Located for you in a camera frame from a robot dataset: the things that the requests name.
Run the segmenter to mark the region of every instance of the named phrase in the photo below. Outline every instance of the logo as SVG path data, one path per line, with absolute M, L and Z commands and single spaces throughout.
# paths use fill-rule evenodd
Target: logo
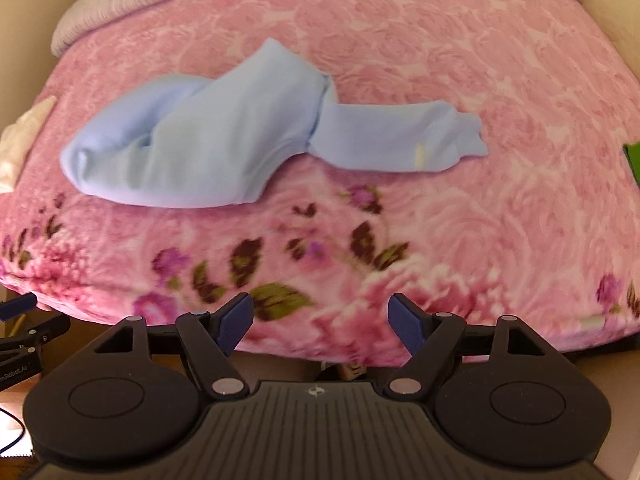
M 321 395 L 324 395 L 326 393 L 326 390 L 324 388 L 321 388 L 320 386 L 312 386 L 306 392 L 317 399 Z
M 22 372 L 26 372 L 27 371 L 27 367 L 25 365 L 22 366 L 22 368 L 16 368 L 13 372 L 9 372 L 6 373 L 4 375 L 0 375 L 0 383 L 2 381 L 5 381 L 7 379 L 11 379 L 12 377 L 16 376 L 17 374 L 21 374 Z

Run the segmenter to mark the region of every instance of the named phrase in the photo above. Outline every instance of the pink blanket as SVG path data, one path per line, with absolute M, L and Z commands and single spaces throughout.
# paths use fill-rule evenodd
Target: pink blanket
M 344 102 L 480 114 L 489 156 L 377 174 L 303 155 L 259 202 L 208 210 L 117 205 L 64 179 L 60 149 L 117 96 L 167 72 L 219 76 L 268 37 Z M 52 94 L 0 197 L 0 276 L 72 316 L 168 323 L 247 290 L 240 349 L 371 365 L 406 359 L 393 292 L 472 323 L 515 314 L 563 350 L 640 327 L 640 190 L 621 152 L 640 84 L 575 0 L 171 0 L 77 42 Z

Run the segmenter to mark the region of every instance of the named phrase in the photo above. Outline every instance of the wall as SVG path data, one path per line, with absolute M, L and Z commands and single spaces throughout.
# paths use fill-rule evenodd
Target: wall
M 0 0 L 0 131 L 33 104 L 57 58 L 56 24 L 75 0 Z
M 640 0 L 578 0 L 640 79 Z

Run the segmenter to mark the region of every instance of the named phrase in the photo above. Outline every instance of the white cloth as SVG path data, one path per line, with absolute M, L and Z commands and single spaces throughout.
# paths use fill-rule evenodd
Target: white cloth
M 50 96 L 9 124 L 0 136 L 0 193 L 11 193 L 33 142 L 58 99 Z

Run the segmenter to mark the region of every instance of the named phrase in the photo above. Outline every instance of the round black pad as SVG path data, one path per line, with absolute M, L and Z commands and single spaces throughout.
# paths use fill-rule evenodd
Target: round black pad
M 519 424 L 547 424 L 566 407 L 564 398 L 546 384 L 519 381 L 498 386 L 491 406 L 499 415 Z
M 447 381 L 434 414 L 462 449 L 500 465 L 552 468 L 594 458 L 610 409 L 572 368 L 532 356 L 508 366 L 490 360 Z
M 41 458 L 105 467 L 133 463 L 192 429 L 199 413 L 196 387 L 174 370 L 125 356 L 103 357 L 100 367 L 82 361 L 62 367 L 34 387 L 24 418 Z
M 145 390 L 138 383 L 110 377 L 76 386 L 69 395 L 69 405 L 79 415 L 108 418 L 135 410 L 144 398 Z

